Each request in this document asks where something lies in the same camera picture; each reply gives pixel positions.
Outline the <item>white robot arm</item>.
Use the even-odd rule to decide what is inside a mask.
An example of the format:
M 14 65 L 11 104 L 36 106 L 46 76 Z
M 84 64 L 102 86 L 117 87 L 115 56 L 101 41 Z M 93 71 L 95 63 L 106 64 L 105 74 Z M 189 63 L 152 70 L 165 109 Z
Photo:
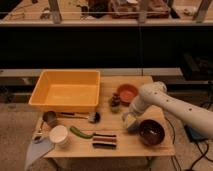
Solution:
M 147 83 L 139 88 L 129 110 L 122 115 L 126 129 L 134 129 L 138 125 L 138 116 L 144 114 L 151 105 L 173 114 L 204 137 L 213 140 L 213 112 L 169 96 L 163 82 Z

